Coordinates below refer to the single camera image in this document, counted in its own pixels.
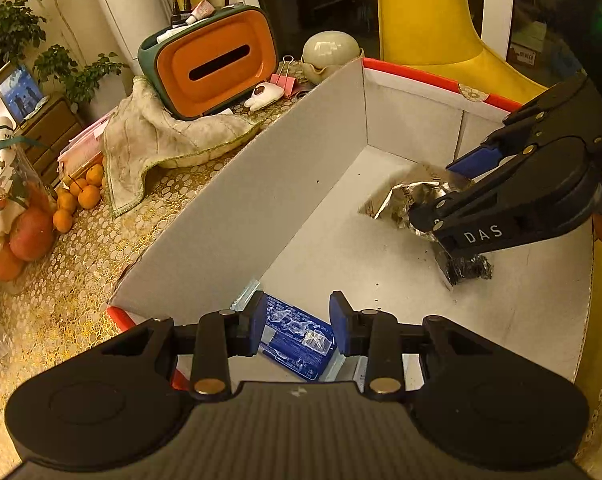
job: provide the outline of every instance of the blue plastic wrapper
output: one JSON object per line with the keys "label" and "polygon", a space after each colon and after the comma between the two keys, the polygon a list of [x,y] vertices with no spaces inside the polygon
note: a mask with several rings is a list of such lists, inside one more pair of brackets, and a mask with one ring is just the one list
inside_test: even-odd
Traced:
{"label": "blue plastic wrapper", "polygon": [[268,319],[259,349],[306,381],[327,368],[336,342],[332,327],[300,308],[268,296]]}

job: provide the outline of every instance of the gold patterned tablecloth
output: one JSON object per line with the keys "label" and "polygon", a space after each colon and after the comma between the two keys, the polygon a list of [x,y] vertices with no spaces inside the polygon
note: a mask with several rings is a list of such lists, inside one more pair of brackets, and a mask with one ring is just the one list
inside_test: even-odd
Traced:
{"label": "gold patterned tablecloth", "polygon": [[[292,73],[299,77],[300,67],[293,65]],[[232,109],[266,128],[296,101],[284,99],[257,112],[242,105]],[[10,353],[0,361],[0,478],[19,463],[3,422],[10,394],[43,370],[118,334],[104,310],[121,272],[238,151],[200,166],[153,170],[146,198],[117,219],[104,203],[82,210],[53,250],[0,293],[0,322],[12,339]]]}

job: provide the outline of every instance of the potted plant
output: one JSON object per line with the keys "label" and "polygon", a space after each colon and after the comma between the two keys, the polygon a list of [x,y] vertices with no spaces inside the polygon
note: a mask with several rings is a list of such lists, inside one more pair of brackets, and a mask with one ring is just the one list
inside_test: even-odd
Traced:
{"label": "potted plant", "polygon": [[116,53],[110,52],[108,56],[99,54],[94,63],[79,69],[78,63],[72,59],[70,52],[56,44],[36,59],[34,72],[41,83],[50,78],[60,82],[66,97],[80,105],[92,101],[100,81],[105,76],[121,75],[122,69],[127,67],[125,63],[112,61],[111,57],[116,57]]}
{"label": "potted plant", "polygon": [[[25,58],[26,47],[32,45],[37,48],[41,41],[46,39],[45,31],[40,27],[39,22],[46,23],[47,20],[34,14],[27,3],[28,0],[15,0],[0,5],[0,59],[2,60],[19,62]],[[96,61],[88,64],[60,9],[58,0],[54,0],[54,4],[76,44],[79,61],[76,61],[76,56],[73,56],[69,44],[70,49],[55,44],[36,58],[34,72],[41,83],[50,78],[58,81],[71,102],[77,105],[88,104],[94,99],[102,79],[110,74],[121,75],[122,69],[127,68],[127,65],[112,60],[111,58],[116,57],[114,52],[108,56],[99,54]]]}

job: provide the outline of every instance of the white cardboard box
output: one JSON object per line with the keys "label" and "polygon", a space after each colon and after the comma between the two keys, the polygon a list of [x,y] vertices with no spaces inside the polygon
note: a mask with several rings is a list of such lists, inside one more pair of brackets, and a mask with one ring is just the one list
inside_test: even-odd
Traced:
{"label": "white cardboard box", "polygon": [[[364,63],[348,64],[245,147],[145,251],[110,304],[193,323],[256,278],[329,320],[329,295],[342,290],[355,310],[380,307],[408,323],[446,316],[572,380],[590,305],[590,224],[492,253],[492,280],[448,291],[426,241],[358,211],[393,173],[413,160],[448,164],[507,112]],[[230,369],[234,383],[294,380],[263,356],[233,358]]]}

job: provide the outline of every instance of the wooden cabinet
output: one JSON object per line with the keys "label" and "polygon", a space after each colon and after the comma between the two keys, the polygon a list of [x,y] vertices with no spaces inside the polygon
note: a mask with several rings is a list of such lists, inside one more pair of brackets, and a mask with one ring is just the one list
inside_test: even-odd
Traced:
{"label": "wooden cabinet", "polygon": [[69,102],[56,94],[34,117],[21,124],[15,135],[37,140],[49,148],[24,146],[28,159],[43,182],[52,184],[58,177],[56,159],[68,142],[82,130],[81,120],[72,113]]}

